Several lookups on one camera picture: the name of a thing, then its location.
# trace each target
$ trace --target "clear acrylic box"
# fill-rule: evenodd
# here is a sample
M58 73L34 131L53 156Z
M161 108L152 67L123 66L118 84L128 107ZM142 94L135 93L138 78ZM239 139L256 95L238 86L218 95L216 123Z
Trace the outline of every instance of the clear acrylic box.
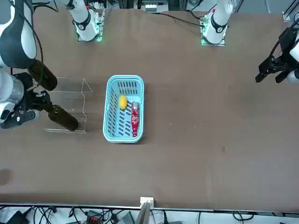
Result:
M85 126L87 115L84 111L85 94L92 89L85 78L57 78L57 87L48 91L53 105L59 105L78 121L76 133L86 133ZM44 128L49 132L70 132L66 128L48 119Z

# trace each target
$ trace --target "red bottle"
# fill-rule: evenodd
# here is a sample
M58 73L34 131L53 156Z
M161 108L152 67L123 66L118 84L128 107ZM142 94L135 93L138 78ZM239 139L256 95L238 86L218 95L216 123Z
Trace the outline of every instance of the red bottle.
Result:
M138 124L139 124L139 111L138 111L138 102L132 103L132 117L131 117L133 137L137 136Z

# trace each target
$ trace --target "table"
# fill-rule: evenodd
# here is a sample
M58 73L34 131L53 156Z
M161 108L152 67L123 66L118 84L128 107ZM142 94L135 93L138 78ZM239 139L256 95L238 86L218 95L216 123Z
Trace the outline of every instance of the table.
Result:
M1 130L2 202L138 206L152 196L156 207L298 211L299 87L254 79L281 15L232 15L226 47L201 46L198 27L133 9L107 14L101 43L76 42L65 10L40 8L34 20L45 64L93 90L88 133L48 133L40 122ZM114 74L145 82L138 144L103 137Z

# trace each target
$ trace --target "yellow lemon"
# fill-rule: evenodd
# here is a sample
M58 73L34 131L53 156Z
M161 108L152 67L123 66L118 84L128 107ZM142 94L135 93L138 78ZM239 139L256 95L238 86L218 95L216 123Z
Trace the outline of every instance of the yellow lemon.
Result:
M124 110L127 107L127 98L126 96L120 96L120 108Z

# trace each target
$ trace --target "brown glass bottle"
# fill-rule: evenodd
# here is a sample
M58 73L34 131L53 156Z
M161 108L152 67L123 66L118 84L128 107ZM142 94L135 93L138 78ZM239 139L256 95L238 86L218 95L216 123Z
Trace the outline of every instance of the brown glass bottle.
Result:
M33 79L37 81L44 89L51 91L56 88L57 78L48 69L48 67L42 64L39 60L34 60L33 64L28 68L28 72L32 75Z
M69 131L75 131L78 128L78 121L67 111L58 105L44 105L43 109L48 112L51 121L65 127Z

